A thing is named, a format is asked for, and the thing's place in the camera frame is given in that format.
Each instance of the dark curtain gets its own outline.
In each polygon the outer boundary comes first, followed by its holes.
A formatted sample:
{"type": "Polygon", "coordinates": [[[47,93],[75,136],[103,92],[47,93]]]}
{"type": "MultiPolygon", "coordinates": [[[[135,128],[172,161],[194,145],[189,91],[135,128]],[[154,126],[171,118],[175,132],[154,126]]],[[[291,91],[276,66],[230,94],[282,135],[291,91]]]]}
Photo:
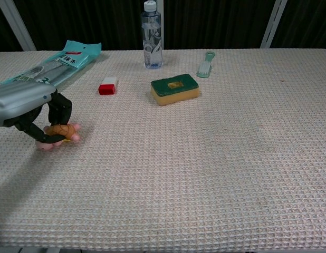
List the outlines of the dark curtain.
{"type": "Polygon", "coordinates": [[[326,48],[326,0],[288,0],[271,47],[326,48]]]}
{"type": "Polygon", "coordinates": [[[165,48],[258,48],[274,2],[165,0],[165,48]]]}
{"type": "Polygon", "coordinates": [[[9,51],[22,51],[22,48],[0,9],[0,52],[9,51]]]}
{"type": "Polygon", "coordinates": [[[66,40],[102,43],[102,50],[142,49],[143,0],[14,0],[37,50],[66,40]]]}

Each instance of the red eraser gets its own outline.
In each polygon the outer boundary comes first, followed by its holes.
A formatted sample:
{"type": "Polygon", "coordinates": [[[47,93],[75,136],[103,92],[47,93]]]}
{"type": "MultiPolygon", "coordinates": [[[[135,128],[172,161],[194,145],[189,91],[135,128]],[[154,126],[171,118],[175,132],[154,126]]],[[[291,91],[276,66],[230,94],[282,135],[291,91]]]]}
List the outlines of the red eraser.
{"type": "Polygon", "coordinates": [[[115,85],[113,84],[101,84],[99,87],[100,95],[112,95],[115,93],[115,85]]]}
{"type": "Polygon", "coordinates": [[[99,87],[100,95],[112,95],[115,93],[115,85],[117,83],[116,77],[109,77],[103,80],[102,84],[99,87]]]}

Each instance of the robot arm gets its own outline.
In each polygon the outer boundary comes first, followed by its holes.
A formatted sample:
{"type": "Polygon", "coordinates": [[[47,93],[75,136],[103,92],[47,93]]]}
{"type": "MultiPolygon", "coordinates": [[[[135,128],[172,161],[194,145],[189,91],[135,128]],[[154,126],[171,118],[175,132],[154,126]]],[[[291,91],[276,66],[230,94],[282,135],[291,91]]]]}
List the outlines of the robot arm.
{"type": "Polygon", "coordinates": [[[49,105],[51,125],[67,124],[72,112],[72,103],[52,84],[20,82],[0,86],[0,127],[15,126],[18,130],[43,143],[56,143],[65,139],[62,135],[47,135],[33,121],[49,105]]]}

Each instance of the bottle cap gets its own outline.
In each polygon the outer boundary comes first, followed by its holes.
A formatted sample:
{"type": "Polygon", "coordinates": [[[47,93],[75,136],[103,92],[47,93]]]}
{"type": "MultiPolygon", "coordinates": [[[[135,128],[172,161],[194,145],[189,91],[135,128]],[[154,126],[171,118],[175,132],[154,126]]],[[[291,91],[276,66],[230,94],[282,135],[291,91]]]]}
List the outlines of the bottle cap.
{"type": "Polygon", "coordinates": [[[144,10],[146,12],[155,12],[156,11],[156,2],[155,1],[144,2],[144,10]]]}

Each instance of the brush handle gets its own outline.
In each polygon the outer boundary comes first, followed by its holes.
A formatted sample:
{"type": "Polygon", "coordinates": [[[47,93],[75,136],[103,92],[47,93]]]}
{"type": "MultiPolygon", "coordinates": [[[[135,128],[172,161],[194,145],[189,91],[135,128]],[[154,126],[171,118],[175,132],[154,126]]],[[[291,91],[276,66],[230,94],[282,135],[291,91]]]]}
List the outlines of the brush handle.
{"type": "Polygon", "coordinates": [[[207,62],[211,62],[212,59],[213,59],[214,57],[215,57],[215,53],[212,52],[212,51],[208,51],[208,52],[206,52],[206,54],[205,54],[205,60],[206,60],[207,62]]]}

